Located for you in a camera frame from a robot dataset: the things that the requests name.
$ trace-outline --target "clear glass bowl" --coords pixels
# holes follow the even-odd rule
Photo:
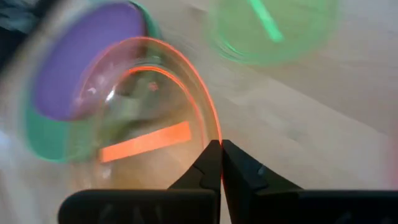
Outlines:
[[[86,150],[82,136],[91,139],[90,157],[70,163],[76,189],[166,189],[210,140],[221,142],[203,81],[160,40],[137,37],[110,47],[87,71],[75,98],[76,118],[94,130],[71,129],[71,154]]]

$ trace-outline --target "green light streak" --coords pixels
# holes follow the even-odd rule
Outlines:
[[[267,31],[269,37],[274,42],[281,42],[284,40],[284,35],[278,29],[278,25],[269,14],[266,6],[261,0],[249,0],[251,7],[254,9],[256,14],[261,20],[262,26]]]

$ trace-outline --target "orange stripe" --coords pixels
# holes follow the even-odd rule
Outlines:
[[[109,162],[191,140],[188,121],[130,139],[101,150],[101,161]]]

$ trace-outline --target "green cup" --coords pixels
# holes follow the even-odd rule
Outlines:
[[[271,65],[319,47],[335,26],[338,0],[218,0],[211,46],[235,62]]]

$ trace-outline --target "green rim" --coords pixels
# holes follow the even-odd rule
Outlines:
[[[153,20],[153,18],[150,16],[149,11],[144,6],[141,6],[140,4],[134,1],[129,1],[129,2],[137,6],[143,12],[144,19],[147,25],[148,36],[156,39],[161,39],[162,34],[160,33],[160,29],[157,26],[155,20]]]
[[[267,4],[278,5],[281,4],[280,2],[286,2],[280,0],[262,0],[262,1],[264,2],[264,5]],[[286,24],[286,20],[281,21],[279,24],[281,25],[280,29],[282,33],[284,33],[283,32],[284,30],[287,31],[287,33],[289,33],[290,30],[296,29],[294,26],[292,26],[293,23],[292,21],[296,22],[298,20],[297,18],[303,18],[304,16],[306,16],[310,22],[307,22],[307,24],[305,24],[306,25],[305,29],[300,30],[301,34],[299,33],[299,35],[297,35],[297,33],[295,33],[297,36],[294,37],[292,35],[291,36],[284,35],[284,40],[278,42],[272,41],[272,39],[267,36],[265,28],[259,25],[260,19],[255,18],[256,15],[255,10],[252,8],[253,6],[250,5],[249,1],[247,2],[244,1],[245,3],[242,3],[243,4],[242,7],[232,8],[231,11],[237,13],[247,10],[246,13],[250,14],[251,20],[250,21],[247,20],[245,22],[247,22],[247,24],[251,25],[256,24],[256,25],[242,26],[242,23],[243,24],[245,23],[242,21],[240,21],[240,24],[234,23],[233,28],[232,26],[228,27],[230,28],[230,30],[238,28],[235,30],[236,32],[233,35],[226,34],[225,32],[223,32],[223,30],[228,30],[228,28],[225,28],[227,27],[227,25],[223,25],[225,21],[228,21],[230,23],[235,22],[235,21],[229,21],[230,18],[233,18],[234,16],[233,13],[229,12],[228,9],[226,9],[225,7],[222,6],[220,6],[219,8],[215,7],[210,11],[210,16],[208,18],[209,19],[208,37],[210,38],[209,39],[210,45],[222,57],[239,63],[253,64],[253,65],[272,65],[272,64],[278,64],[294,60],[300,57],[301,55],[304,55],[307,52],[319,47],[322,43],[324,43],[325,40],[327,40],[330,32],[336,26],[336,18],[338,15],[338,0],[302,0],[302,1],[311,2],[312,5],[311,6],[306,5],[306,7],[313,7],[315,8],[315,10],[310,11],[311,14],[296,12],[295,14],[293,13],[293,15],[289,15],[290,17],[293,17],[291,21],[288,21],[290,24]],[[280,10],[275,6],[272,7],[271,9],[273,9],[274,12]],[[246,28],[242,27],[247,27],[248,30],[253,30],[253,32],[252,33],[249,32],[249,34],[247,34],[247,32],[242,30]],[[258,38],[256,40],[255,38],[253,38],[254,35],[250,34],[256,34],[257,37],[263,37],[263,38],[261,39]],[[235,37],[234,35],[236,36],[241,35],[241,36],[239,36],[240,38],[234,40]],[[248,47],[246,49],[245,47],[239,48],[238,46],[236,46],[236,44],[233,44],[234,41],[239,43],[238,40],[241,40],[240,43],[246,43],[242,45],[246,45]]]

